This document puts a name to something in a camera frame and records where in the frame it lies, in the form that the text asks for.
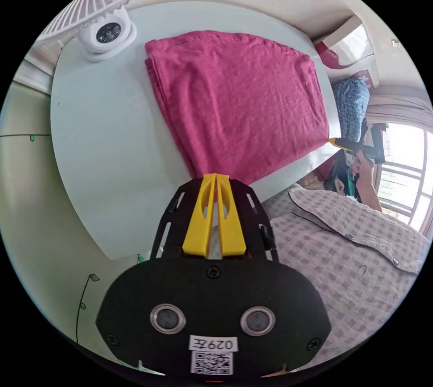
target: white table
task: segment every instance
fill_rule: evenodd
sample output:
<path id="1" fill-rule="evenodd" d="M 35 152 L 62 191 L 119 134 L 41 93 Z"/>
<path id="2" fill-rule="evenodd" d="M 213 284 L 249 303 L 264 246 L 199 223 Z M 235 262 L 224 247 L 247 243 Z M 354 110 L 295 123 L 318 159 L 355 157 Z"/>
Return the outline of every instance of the white table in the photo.
<path id="1" fill-rule="evenodd" d="M 157 106 L 144 61 L 151 39 L 213 29 L 259 35 L 309 54 L 322 89 L 330 135 L 340 136 L 331 85 L 306 35 L 256 11 L 216 2 L 170 2 L 130 12 L 138 35 L 112 59 L 93 64 L 77 39 L 62 50 L 51 95 L 55 158 L 78 216 L 110 259 L 147 256 L 159 220 L 190 179 Z M 336 152 L 331 144 L 252 184 L 261 201 Z"/>

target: black vine decal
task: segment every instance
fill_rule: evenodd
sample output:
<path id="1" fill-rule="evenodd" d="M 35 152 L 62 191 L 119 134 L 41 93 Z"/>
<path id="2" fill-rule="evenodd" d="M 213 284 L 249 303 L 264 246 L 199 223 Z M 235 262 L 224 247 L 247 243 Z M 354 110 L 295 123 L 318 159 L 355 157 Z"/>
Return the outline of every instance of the black vine decal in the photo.
<path id="1" fill-rule="evenodd" d="M 92 280 L 93 282 L 97 282 L 99 280 L 99 277 L 94 273 L 89 274 L 86 280 L 86 284 L 84 285 L 84 289 L 80 298 L 80 304 L 78 306 L 77 320 L 75 322 L 75 340 L 77 343 L 78 343 L 78 318 L 80 316 L 80 310 L 86 309 L 86 305 L 83 303 L 83 297 L 84 297 L 84 293 L 86 292 L 86 288 L 87 288 L 87 284 L 89 283 L 89 280 Z"/>

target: blue checkered cloth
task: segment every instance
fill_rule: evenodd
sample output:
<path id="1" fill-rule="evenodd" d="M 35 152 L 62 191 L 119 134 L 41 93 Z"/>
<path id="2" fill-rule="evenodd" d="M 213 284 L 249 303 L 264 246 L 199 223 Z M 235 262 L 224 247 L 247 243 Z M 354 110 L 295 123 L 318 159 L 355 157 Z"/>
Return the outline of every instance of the blue checkered cloth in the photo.
<path id="1" fill-rule="evenodd" d="M 363 80 L 348 78 L 332 86 L 340 120 L 341 137 L 358 142 L 370 92 Z"/>

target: white fan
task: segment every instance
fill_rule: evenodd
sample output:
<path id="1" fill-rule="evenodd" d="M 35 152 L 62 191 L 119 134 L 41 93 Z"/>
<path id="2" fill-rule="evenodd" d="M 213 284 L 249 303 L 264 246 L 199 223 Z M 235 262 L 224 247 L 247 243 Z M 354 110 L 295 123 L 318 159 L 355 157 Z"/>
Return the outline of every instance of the white fan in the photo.
<path id="1" fill-rule="evenodd" d="M 130 0 L 73 0 L 44 29 L 34 46 L 77 34 L 89 61 L 107 60 L 128 47 L 137 29 L 124 7 Z"/>

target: screw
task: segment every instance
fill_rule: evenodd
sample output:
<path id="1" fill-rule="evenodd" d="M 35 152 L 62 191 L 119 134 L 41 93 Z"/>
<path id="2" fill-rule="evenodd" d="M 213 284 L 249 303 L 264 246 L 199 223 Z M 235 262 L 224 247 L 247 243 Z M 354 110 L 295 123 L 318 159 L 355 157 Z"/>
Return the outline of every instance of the screw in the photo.
<path id="1" fill-rule="evenodd" d="M 321 343 L 322 341 L 318 337 L 311 339 L 310 342 L 308 342 L 307 344 L 307 351 L 316 350 Z"/>
<path id="2" fill-rule="evenodd" d="M 209 267 L 206 271 L 206 276 L 209 279 L 217 279 L 221 275 L 221 271 L 218 267 Z"/>
<path id="3" fill-rule="evenodd" d="M 108 343 L 112 346 L 118 346 L 119 339 L 114 334 L 109 334 L 107 336 Z"/>

